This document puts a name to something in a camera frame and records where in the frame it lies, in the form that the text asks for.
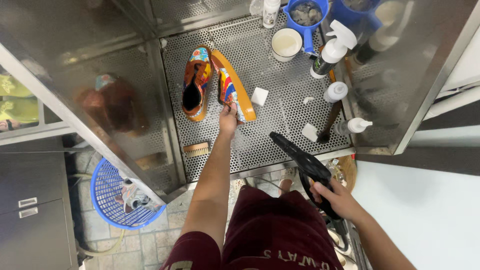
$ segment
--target hand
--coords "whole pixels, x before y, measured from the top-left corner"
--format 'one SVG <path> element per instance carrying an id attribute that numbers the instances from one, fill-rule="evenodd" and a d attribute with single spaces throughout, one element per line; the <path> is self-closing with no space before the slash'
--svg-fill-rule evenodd
<path id="1" fill-rule="evenodd" d="M 232 103 L 231 107 L 225 105 L 220 112 L 220 134 L 233 139 L 237 128 L 237 104 Z"/>
<path id="2" fill-rule="evenodd" d="M 335 179 L 330 180 L 330 185 L 332 185 L 334 192 L 331 192 L 320 182 L 315 182 L 310 187 L 310 192 L 313 194 L 316 202 L 320 203 L 322 201 L 320 198 L 320 195 L 322 195 L 330 202 L 335 213 L 353 223 L 368 216 L 367 211 L 353 198 L 347 188 Z"/>

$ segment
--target small brush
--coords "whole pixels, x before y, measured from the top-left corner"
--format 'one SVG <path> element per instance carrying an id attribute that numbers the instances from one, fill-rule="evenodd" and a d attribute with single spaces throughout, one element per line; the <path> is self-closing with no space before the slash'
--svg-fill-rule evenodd
<path id="1" fill-rule="evenodd" d="M 208 142 L 203 142 L 194 145 L 187 145 L 183 147 L 183 152 L 187 154 L 188 158 L 197 157 L 205 154 L 209 154 Z"/>

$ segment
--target orange shoe sole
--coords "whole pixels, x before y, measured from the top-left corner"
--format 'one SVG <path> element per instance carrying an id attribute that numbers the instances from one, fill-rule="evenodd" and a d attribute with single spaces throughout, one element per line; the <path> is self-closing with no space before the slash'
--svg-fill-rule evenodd
<path id="1" fill-rule="evenodd" d="M 210 50 L 210 48 L 207 45 L 203 45 L 203 44 L 197 46 L 195 49 L 193 49 L 193 51 L 195 51 L 196 49 L 198 49 L 200 47 L 207 49 L 208 59 L 210 61 L 210 79 L 212 79 L 213 70 L 215 70 L 215 68 L 213 66 L 213 61 L 212 61 L 212 51 Z M 204 102 L 202 104 L 202 112 L 199 115 L 193 117 L 193 116 L 188 115 L 187 112 L 185 112 L 185 110 L 183 111 L 188 120 L 190 120 L 192 122 L 199 122 L 199 121 L 203 120 L 205 118 L 205 116 L 207 115 L 208 92 L 210 91 L 210 84 L 211 84 L 211 82 L 208 81 L 208 86 L 207 86 L 207 89 L 205 89 L 205 94 L 204 94 Z"/>
<path id="2" fill-rule="evenodd" d="M 245 88 L 241 84 L 240 78 L 237 76 L 237 73 L 235 73 L 235 70 L 233 69 L 232 65 L 230 65 L 230 62 L 228 62 L 225 56 L 223 56 L 223 54 L 216 49 L 212 51 L 212 55 L 215 56 L 227 70 L 233 86 L 235 87 L 235 91 L 237 92 L 237 98 L 243 115 L 245 116 L 245 120 L 247 122 L 256 120 L 257 115 L 255 114 L 255 110 L 250 102 L 247 91 L 245 91 Z"/>

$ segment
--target tiled floor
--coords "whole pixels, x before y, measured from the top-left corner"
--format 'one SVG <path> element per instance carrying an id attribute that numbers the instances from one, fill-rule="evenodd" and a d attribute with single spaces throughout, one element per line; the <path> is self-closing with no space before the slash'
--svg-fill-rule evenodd
<path id="1" fill-rule="evenodd" d="M 258 177 L 278 185 L 280 171 L 262 174 Z M 233 207 L 237 201 L 239 186 L 241 186 L 236 181 L 230 183 L 228 220 L 230 220 Z M 262 180 L 256 180 L 256 183 L 259 189 L 264 190 L 271 196 L 278 197 L 278 189 L 275 186 Z M 85 240 L 91 251 L 108 250 L 117 242 L 121 230 L 106 223 L 94 210 L 90 197 L 90 180 L 81 181 L 78 185 L 85 227 Z M 298 179 L 294 180 L 292 189 L 302 190 Z M 86 270 L 159 269 L 179 237 L 193 192 L 194 190 L 189 190 L 169 203 L 165 211 L 151 224 L 139 230 L 127 230 L 115 254 L 89 260 L 86 262 Z"/>

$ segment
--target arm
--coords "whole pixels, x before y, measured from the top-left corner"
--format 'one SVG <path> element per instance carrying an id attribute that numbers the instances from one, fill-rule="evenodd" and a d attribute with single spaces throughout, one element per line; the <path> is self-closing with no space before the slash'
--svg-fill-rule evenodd
<path id="1" fill-rule="evenodd" d="M 200 174 L 180 235 L 203 232 L 212 237 L 220 252 L 227 224 L 230 191 L 230 143 L 237 128 L 237 105 L 220 113 L 220 133 Z"/>
<path id="2" fill-rule="evenodd" d="M 316 182 L 310 191 L 316 201 L 321 194 L 342 218 L 351 221 L 359 231 L 360 241 L 375 270 L 415 270 L 410 261 L 398 250 L 375 219 L 363 209 L 348 190 L 337 180 L 330 181 L 334 192 Z"/>

